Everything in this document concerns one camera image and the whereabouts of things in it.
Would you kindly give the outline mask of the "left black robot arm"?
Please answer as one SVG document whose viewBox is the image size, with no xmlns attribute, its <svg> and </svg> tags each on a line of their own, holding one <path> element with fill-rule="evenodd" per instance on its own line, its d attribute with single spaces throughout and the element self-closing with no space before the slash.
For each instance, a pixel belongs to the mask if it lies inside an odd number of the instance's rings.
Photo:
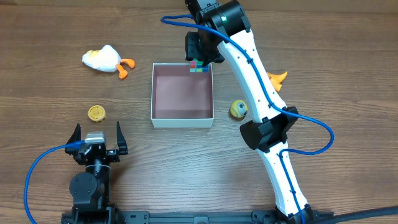
<svg viewBox="0 0 398 224">
<path fill-rule="evenodd" d="M 77 164 L 85 166 L 85 171 L 77 174 L 70 182 L 73 206 L 82 210 L 101 210 L 110 201 L 110 173 L 112 162 L 128 154 L 127 142 L 116 123 L 118 147 L 108 150 L 106 137 L 102 131 L 87 133 L 81 138 L 81 126 L 78 124 L 68 140 L 65 152 L 73 157 Z"/>
</svg>

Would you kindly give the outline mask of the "yellow ball with grey eye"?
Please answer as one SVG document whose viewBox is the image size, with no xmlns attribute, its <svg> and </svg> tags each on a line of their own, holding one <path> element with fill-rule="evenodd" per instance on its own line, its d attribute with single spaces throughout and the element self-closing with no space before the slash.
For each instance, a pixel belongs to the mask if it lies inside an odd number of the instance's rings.
<svg viewBox="0 0 398 224">
<path fill-rule="evenodd" d="M 248 113 L 248 106 L 243 100 L 236 100 L 231 104 L 229 112 L 234 118 L 244 118 Z"/>
</svg>

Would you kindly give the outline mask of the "colourful puzzle cube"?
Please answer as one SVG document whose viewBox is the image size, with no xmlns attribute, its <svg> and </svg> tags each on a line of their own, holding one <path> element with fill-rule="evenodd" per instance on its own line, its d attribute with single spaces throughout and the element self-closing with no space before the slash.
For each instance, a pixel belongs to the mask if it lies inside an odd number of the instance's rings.
<svg viewBox="0 0 398 224">
<path fill-rule="evenodd" d="M 190 73 L 201 73 L 208 72 L 209 65 L 204 65 L 202 61 L 197 60 L 196 58 L 190 61 Z"/>
</svg>

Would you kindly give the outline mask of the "white box pink interior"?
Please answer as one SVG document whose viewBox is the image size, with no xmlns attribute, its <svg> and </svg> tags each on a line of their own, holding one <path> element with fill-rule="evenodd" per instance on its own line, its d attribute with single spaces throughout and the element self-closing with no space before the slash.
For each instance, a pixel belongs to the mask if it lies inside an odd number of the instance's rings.
<svg viewBox="0 0 398 224">
<path fill-rule="evenodd" d="M 190 63 L 154 63 L 150 119 L 155 128 L 211 128 L 213 71 L 190 73 Z"/>
</svg>

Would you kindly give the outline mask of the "white plush duck toy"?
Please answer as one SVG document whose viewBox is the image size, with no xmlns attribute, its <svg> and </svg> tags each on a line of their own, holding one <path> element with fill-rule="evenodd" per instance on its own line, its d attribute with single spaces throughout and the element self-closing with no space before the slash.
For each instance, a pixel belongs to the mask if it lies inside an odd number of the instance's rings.
<svg viewBox="0 0 398 224">
<path fill-rule="evenodd" d="M 89 50 L 83 54 L 81 61 L 88 67 L 101 72 L 119 72 L 119 78 L 125 79 L 128 71 L 123 64 L 135 68 L 136 63 L 131 58 L 121 58 L 119 53 L 110 45 L 104 45 L 99 50 Z"/>
</svg>

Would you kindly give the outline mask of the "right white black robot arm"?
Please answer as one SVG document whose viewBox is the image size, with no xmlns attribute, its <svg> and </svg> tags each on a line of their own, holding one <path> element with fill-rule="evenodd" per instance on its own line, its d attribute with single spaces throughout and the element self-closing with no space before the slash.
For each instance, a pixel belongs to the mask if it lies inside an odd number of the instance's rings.
<svg viewBox="0 0 398 224">
<path fill-rule="evenodd" d="M 309 223 L 313 211 L 302 194 L 288 153 L 287 131 L 299 118 L 268 77 L 249 19 L 238 1 L 185 0 L 195 32 L 186 37 L 186 59 L 227 62 L 248 101 L 252 120 L 240 127 L 245 143 L 263 160 L 274 189 L 276 212 L 284 223 Z"/>
</svg>

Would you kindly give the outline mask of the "orange dinosaur toy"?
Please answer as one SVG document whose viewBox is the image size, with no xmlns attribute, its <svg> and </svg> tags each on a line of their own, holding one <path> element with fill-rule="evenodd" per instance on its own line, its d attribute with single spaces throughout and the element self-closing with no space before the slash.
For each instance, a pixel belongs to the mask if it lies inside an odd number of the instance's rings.
<svg viewBox="0 0 398 224">
<path fill-rule="evenodd" d="M 288 72 L 282 74 L 267 73 L 269 80 L 276 91 L 280 91 L 282 88 L 282 82 L 286 78 Z"/>
</svg>

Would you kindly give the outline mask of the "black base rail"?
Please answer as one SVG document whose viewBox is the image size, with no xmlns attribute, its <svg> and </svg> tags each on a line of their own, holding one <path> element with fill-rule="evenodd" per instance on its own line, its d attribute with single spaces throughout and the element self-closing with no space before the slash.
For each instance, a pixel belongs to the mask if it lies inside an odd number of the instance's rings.
<svg viewBox="0 0 398 224">
<path fill-rule="evenodd" d="M 191 212 L 151 213 L 148 211 L 121 211 L 109 208 L 103 211 L 79 212 L 73 209 L 64 213 L 61 223 L 128 223 L 128 224 L 264 224 L 285 223 L 275 210 L 254 210 L 252 212 Z"/>
</svg>

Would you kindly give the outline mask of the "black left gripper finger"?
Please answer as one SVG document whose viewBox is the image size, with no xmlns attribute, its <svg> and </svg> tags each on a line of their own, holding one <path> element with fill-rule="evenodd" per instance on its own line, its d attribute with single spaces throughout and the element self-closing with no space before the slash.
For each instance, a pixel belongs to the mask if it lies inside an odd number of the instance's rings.
<svg viewBox="0 0 398 224">
<path fill-rule="evenodd" d="M 119 149 L 119 154 L 120 155 L 128 155 L 127 142 L 126 142 L 124 135 L 121 131 L 119 121 L 116 123 L 116 137 L 117 137 L 117 145 L 118 145 L 118 149 Z"/>
<path fill-rule="evenodd" d="M 81 141 L 81 126 L 80 124 L 77 124 L 73 134 L 70 136 L 69 140 L 67 141 L 67 144 L 71 144 L 71 146 L 66 147 L 65 152 L 69 155 L 77 154 L 81 146 L 80 141 Z"/>
</svg>

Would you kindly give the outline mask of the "orange round fan toy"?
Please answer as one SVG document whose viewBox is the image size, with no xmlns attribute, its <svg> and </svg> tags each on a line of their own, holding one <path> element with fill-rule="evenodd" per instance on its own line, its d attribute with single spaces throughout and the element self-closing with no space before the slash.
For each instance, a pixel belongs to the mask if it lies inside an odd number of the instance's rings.
<svg viewBox="0 0 398 224">
<path fill-rule="evenodd" d="M 88 110 L 88 117 L 90 120 L 99 123 L 106 118 L 106 111 L 100 105 L 94 105 Z"/>
</svg>

